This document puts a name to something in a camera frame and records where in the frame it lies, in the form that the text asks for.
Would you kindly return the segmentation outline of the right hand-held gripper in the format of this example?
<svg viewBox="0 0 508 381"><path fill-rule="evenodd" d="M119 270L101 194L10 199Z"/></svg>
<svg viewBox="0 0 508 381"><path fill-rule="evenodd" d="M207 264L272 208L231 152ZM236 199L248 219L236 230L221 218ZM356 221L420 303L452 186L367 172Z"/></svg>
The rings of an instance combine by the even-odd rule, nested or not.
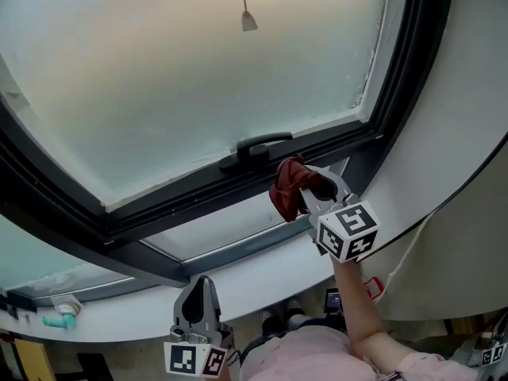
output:
<svg viewBox="0 0 508 381"><path fill-rule="evenodd" d="M367 201L350 193L345 181L328 168L305 165L315 172L317 185L300 189L311 228L309 235L318 251L340 263L370 252L380 221Z"/></svg>

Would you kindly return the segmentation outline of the openable frosted window sash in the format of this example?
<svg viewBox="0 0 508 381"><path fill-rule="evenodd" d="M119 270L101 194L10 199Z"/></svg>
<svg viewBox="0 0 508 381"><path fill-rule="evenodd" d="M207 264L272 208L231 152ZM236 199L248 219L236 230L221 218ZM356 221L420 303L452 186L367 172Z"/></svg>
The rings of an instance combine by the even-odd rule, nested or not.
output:
<svg viewBox="0 0 508 381"><path fill-rule="evenodd" d="M0 0L10 115L108 212L264 134L367 122L403 0Z"/></svg>

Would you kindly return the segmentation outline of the dark grey window frame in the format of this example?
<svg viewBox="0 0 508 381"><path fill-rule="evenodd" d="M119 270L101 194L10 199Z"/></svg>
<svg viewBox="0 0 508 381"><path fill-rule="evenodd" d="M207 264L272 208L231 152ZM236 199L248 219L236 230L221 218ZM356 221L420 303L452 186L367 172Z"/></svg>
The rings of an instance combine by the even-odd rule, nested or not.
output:
<svg viewBox="0 0 508 381"><path fill-rule="evenodd" d="M306 229L221 247L196 262L179 262L147 244L151 235L208 216L266 191L279 164L299 153L320 167L345 160L345 178L362 194L411 115L436 59L452 0L403 0L402 23L367 122L268 144L269 160L250 171L221 173L218 162L108 212L39 149L0 95L0 214L49 245L130 278L125 291L183 287L192 275L251 256Z"/></svg>

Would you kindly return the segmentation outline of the person's pink shirt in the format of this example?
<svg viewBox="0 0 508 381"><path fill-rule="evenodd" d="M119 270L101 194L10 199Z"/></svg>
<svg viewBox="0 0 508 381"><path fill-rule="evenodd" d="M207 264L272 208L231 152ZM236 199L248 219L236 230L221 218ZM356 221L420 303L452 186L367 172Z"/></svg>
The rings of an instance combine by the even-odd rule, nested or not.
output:
<svg viewBox="0 0 508 381"><path fill-rule="evenodd" d="M386 333L351 343L342 332L309 325L273 337L247 354L241 381L478 381L479 373L416 352Z"/></svg>

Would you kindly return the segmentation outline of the yellow chair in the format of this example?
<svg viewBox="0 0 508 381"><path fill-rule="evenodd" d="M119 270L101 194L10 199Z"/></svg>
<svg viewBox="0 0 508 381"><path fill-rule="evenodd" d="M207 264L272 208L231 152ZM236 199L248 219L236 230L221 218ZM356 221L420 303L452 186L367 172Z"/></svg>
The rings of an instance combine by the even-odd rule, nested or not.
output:
<svg viewBox="0 0 508 381"><path fill-rule="evenodd" d="M15 339L14 347L27 381L114 381L102 354L78 353L80 371L56 374L41 343Z"/></svg>

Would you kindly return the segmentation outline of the white partition panel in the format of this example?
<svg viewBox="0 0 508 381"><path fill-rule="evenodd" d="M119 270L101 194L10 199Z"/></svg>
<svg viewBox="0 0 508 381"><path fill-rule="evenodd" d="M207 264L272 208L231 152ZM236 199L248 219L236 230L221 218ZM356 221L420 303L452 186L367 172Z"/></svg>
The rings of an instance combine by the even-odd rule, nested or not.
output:
<svg viewBox="0 0 508 381"><path fill-rule="evenodd" d="M378 306L394 321L508 307L508 140L425 224Z"/></svg>

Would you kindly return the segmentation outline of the person's shoe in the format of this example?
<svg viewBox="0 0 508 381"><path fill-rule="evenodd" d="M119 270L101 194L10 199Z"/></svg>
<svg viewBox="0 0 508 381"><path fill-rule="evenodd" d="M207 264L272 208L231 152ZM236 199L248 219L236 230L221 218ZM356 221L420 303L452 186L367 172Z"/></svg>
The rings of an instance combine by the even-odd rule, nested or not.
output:
<svg viewBox="0 0 508 381"><path fill-rule="evenodd" d="M261 322L262 335L264 337L284 333L287 329L282 319L272 310L261 311Z"/></svg>
<svg viewBox="0 0 508 381"><path fill-rule="evenodd" d="M289 298L286 300L284 312L285 312L285 317L287 319L292 318L295 315L304 315L305 314L303 308L301 307L301 304L295 297Z"/></svg>

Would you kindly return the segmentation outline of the white tape roll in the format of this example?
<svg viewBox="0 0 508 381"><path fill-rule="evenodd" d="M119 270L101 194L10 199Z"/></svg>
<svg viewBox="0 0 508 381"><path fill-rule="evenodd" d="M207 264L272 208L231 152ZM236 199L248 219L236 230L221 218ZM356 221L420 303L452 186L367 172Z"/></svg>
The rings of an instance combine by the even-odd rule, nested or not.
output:
<svg viewBox="0 0 508 381"><path fill-rule="evenodd" d="M71 315L75 317L80 313L81 307L73 302L63 302L55 305L55 310L62 316Z"/></svg>

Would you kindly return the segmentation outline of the clear plastic bottle red label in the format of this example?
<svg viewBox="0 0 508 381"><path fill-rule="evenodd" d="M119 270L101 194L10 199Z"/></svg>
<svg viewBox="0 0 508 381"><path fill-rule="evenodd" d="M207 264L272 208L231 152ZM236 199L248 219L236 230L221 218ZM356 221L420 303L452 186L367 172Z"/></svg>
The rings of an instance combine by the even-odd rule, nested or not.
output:
<svg viewBox="0 0 508 381"><path fill-rule="evenodd" d="M365 290L368 297L372 301L376 301L384 292L384 286L377 276L372 276L364 283Z"/></svg>

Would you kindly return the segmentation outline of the person's right shoe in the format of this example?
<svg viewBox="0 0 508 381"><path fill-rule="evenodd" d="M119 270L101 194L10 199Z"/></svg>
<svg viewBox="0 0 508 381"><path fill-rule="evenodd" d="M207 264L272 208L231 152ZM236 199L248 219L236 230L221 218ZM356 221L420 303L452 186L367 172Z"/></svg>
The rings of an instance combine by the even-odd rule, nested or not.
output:
<svg viewBox="0 0 508 381"><path fill-rule="evenodd" d="M303 308L301 307L301 304L295 297L289 298L286 300L284 312L285 312L285 317L287 319L292 318L295 315L304 315L305 314Z"/></svg>

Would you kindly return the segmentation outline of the spare grey hand-held gripper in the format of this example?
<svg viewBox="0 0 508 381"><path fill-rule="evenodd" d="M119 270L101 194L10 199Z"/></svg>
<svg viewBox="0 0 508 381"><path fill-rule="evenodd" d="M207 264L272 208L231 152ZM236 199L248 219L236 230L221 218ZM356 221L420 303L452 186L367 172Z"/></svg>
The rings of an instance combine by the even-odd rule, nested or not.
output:
<svg viewBox="0 0 508 381"><path fill-rule="evenodd" d="M503 360L508 350L508 333L477 333L452 355L452 360L470 368L487 368Z"/></svg>

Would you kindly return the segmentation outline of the large fixed frosted window pane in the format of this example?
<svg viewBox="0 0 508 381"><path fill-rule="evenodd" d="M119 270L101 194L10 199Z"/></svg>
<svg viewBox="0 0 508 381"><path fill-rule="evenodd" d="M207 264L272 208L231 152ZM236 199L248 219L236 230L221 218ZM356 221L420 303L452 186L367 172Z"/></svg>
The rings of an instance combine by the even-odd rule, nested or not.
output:
<svg viewBox="0 0 508 381"><path fill-rule="evenodd" d="M0 288L37 298L129 277L71 256L0 215Z"/></svg>

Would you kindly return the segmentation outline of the person's left shoe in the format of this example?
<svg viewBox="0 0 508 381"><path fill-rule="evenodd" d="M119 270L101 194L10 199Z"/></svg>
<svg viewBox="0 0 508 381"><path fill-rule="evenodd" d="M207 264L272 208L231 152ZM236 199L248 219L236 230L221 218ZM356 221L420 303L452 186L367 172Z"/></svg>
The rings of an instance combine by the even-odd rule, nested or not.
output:
<svg viewBox="0 0 508 381"><path fill-rule="evenodd" d="M262 335L264 337L284 333L287 329L282 319L272 310L261 311L261 322Z"/></svg>

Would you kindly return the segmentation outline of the red wiping cloth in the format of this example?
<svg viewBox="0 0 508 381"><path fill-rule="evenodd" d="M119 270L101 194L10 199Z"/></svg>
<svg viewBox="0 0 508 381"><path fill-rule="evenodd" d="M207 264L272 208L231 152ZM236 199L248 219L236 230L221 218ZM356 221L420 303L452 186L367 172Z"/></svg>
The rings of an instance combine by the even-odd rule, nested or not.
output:
<svg viewBox="0 0 508 381"><path fill-rule="evenodd" d="M291 222L296 220L299 213L307 213L301 189L313 190L320 185L321 176L307 168L303 156L296 153L278 166L269 197L283 220Z"/></svg>

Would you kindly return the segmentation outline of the person's right forearm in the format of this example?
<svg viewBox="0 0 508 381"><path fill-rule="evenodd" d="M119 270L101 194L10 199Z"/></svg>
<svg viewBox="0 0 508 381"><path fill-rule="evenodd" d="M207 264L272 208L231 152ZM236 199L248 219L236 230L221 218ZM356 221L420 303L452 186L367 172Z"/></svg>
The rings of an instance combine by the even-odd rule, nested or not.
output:
<svg viewBox="0 0 508 381"><path fill-rule="evenodd" d="M353 261L341 264L332 260L332 263L352 350L381 372L393 372L411 350L385 331L383 320L368 297L358 265Z"/></svg>

